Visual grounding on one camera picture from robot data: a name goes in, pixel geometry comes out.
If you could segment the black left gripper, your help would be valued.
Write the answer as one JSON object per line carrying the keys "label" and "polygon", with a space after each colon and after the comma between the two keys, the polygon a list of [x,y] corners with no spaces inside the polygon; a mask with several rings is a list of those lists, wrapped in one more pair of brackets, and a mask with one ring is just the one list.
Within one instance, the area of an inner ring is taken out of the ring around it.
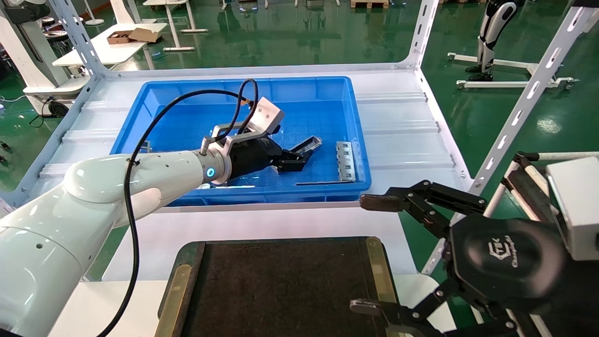
{"label": "black left gripper", "polygon": [[[229,180],[261,171],[271,166],[277,173],[303,171],[313,149],[283,149],[268,136],[246,140],[232,145]],[[360,206],[368,211],[407,212],[436,238],[449,236],[450,220],[434,206],[463,215],[482,214],[487,201],[462,190],[431,181],[421,181],[407,188],[392,186],[382,195],[360,196]]]}

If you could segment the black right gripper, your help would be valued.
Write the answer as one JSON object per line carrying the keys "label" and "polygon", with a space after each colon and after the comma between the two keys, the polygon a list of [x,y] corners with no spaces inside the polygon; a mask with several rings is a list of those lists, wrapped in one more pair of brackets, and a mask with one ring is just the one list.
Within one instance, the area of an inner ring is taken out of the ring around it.
{"label": "black right gripper", "polygon": [[[558,228],[527,219],[466,217],[449,232],[453,270],[415,308],[355,299],[352,312],[380,316],[391,331],[413,337],[508,337],[515,324],[503,310],[538,315],[556,335],[598,335],[598,262],[578,262]],[[479,305],[491,322],[442,332],[428,321],[451,296]]]}

